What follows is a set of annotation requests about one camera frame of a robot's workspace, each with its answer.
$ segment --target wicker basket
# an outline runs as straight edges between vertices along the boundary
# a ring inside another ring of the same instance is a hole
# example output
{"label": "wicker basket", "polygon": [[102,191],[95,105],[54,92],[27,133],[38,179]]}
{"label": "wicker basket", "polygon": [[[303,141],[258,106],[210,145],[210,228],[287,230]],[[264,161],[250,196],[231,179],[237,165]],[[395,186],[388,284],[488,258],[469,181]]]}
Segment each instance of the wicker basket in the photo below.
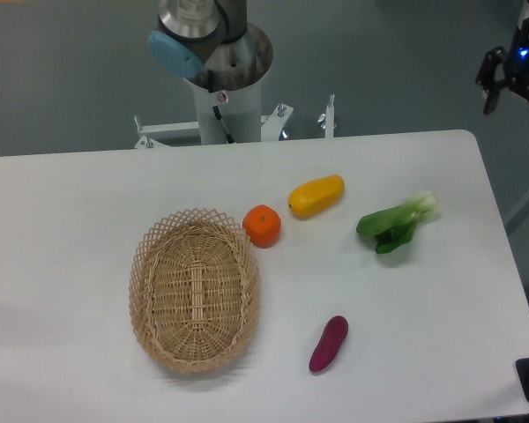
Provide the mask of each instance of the wicker basket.
{"label": "wicker basket", "polygon": [[208,371],[249,343],[259,294],[257,261],[244,229],[215,210],[178,212],[152,227],[138,246],[131,324],[161,365]]}

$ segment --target sweet potato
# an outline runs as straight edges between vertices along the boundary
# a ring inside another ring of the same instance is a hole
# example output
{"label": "sweet potato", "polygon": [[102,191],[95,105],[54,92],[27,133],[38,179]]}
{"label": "sweet potato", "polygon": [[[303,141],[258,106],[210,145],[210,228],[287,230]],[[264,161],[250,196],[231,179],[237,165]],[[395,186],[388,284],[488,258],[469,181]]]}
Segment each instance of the sweet potato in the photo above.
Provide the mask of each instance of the sweet potato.
{"label": "sweet potato", "polygon": [[321,372],[335,360],[348,331],[349,324],[342,315],[336,315],[327,322],[324,333],[309,360],[309,370],[311,372]]}

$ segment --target plastic food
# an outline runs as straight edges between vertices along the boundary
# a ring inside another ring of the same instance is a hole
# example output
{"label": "plastic food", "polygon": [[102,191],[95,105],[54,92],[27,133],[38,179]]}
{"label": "plastic food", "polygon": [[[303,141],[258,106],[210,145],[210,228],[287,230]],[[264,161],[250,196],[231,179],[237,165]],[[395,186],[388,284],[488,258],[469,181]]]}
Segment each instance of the plastic food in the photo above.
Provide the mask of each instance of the plastic food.
{"label": "plastic food", "polygon": [[261,204],[249,210],[242,226],[250,241],[257,247],[265,249],[278,240],[282,223],[277,212],[268,205]]}
{"label": "plastic food", "polygon": [[309,360],[309,370],[313,373],[325,370],[337,356],[343,345],[349,324],[342,315],[336,315],[325,325],[324,333]]}
{"label": "plastic food", "polygon": [[309,218],[339,201],[345,182],[338,174],[305,182],[288,197],[288,206],[298,218]]}
{"label": "plastic food", "polygon": [[439,211],[437,199],[429,190],[420,191],[405,203],[364,216],[356,227],[362,236],[376,239],[377,254],[390,253],[410,242],[417,225]]}

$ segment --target green vegetable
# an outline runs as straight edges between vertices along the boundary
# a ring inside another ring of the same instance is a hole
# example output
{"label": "green vegetable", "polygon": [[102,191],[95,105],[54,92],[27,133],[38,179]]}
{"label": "green vegetable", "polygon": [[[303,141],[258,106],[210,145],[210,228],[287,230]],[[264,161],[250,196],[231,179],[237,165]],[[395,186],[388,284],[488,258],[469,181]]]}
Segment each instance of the green vegetable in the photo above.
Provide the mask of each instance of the green vegetable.
{"label": "green vegetable", "polygon": [[417,225],[435,216],[438,210],[433,192],[420,191],[403,204],[364,216],[356,232],[376,239],[377,254],[390,253],[410,242]]}

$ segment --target table leg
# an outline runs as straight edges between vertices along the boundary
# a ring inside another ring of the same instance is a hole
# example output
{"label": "table leg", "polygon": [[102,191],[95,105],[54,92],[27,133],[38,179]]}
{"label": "table leg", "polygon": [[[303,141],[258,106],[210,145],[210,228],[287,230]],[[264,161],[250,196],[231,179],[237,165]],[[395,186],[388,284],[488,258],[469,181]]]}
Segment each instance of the table leg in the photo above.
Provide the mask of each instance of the table leg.
{"label": "table leg", "polygon": [[521,225],[525,219],[529,217],[529,190],[521,197],[515,204],[511,211],[505,217],[505,232],[508,236]]}

